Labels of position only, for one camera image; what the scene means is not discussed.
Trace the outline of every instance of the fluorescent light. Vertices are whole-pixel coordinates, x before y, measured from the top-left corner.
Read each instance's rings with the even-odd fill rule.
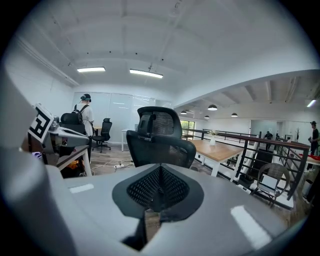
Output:
[[[307,108],[310,108],[314,103],[316,102],[316,100],[315,99],[313,99],[313,100],[311,100],[311,102],[309,103],[309,105],[308,106],[306,106]]]
[[[83,72],[96,72],[96,71],[106,71],[105,68],[102,67],[86,67],[77,69],[79,73]]]
[[[130,73],[154,77],[154,78],[162,78],[164,76],[163,74],[157,74],[157,73],[152,73],[152,72],[142,71],[142,70],[137,70],[137,69],[130,69]]]
[[[214,104],[211,104],[210,106],[208,106],[208,110],[211,110],[211,111],[214,111],[214,110],[217,110],[217,106],[214,105]]]

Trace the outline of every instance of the white vase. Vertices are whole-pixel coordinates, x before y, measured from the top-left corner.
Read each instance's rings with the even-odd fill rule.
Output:
[[[216,138],[212,137],[212,138],[210,139],[210,145],[211,145],[211,146],[216,145]]]

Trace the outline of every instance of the floor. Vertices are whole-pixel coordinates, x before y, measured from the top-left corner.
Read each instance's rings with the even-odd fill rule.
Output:
[[[100,153],[99,148],[95,148],[91,152],[91,168],[95,172],[95,175],[111,174],[115,172],[115,165],[119,165],[121,162],[126,168],[132,166],[132,158],[127,145],[124,145],[124,151],[121,151],[121,144],[109,144],[111,150],[108,148],[103,148],[102,153]],[[200,173],[206,175],[211,175],[211,170],[197,161],[193,161],[192,167],[196,167]],[[314,181],[319,170],[314,172],[304,173],[302,176],[302,181],[298,186],[293,198],[294,198],[294,208],[292,210],[287,210],[279,206],[273,206],[272,210],[279,215],[283,221],[286,223],[287,227],[293,226],[298,221],[302,220],[307,216],[310,211],[310,205],[306,204],[302,199],[302,188],[306,179]],[[262,199],[258,195],[255,195],[258,200],[268,204],[268,201]],[[146,233],[148,241],[154,236],[157,230],[160,228],[159,215],[152,210],[146,211]]]

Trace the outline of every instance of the person in black clothing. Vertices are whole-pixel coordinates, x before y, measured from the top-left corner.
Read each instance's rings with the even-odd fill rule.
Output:
[[[316,128],[317,123],[315,121],[312,121],[311,123],[311,127],[313,129],[312,132],[312,138],[309,138],[309,141],[311,143],[311,155],[315,154],[316,149],[318,148],[318,143],[319,143],[319,131]],[[309,170],[310,168],[312,168],[312,164],[308,164],[307,166],[307,170]],[[314,183],[312,184],[308,195],[306,197],[302,197],[304,201],[306,201],[307,204],[309,204],[311,202],[311,200],[313,199],[313,197],[316,194],[316,189],[319,188],[319,182],[320,182],[320,178],[319,178],[319,174],[315,177]]]
[[[267,140],[271,140],[274,136],[272,135],[272,133],[270,133],[269,131],[266,132],[266,135],[264,135],[264,137]],[[265,144],[265,151],[269,151],[271,144],[266,143]]]

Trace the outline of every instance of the window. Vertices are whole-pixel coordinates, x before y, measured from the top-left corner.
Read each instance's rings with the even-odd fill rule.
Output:
[[[181,126],[182,126],[182,134],[183,135],[195,135],[194,131],[187,131],[185,129],[195,129],[196,123],[192,121],[186,121],[186,120],[180,120]]]

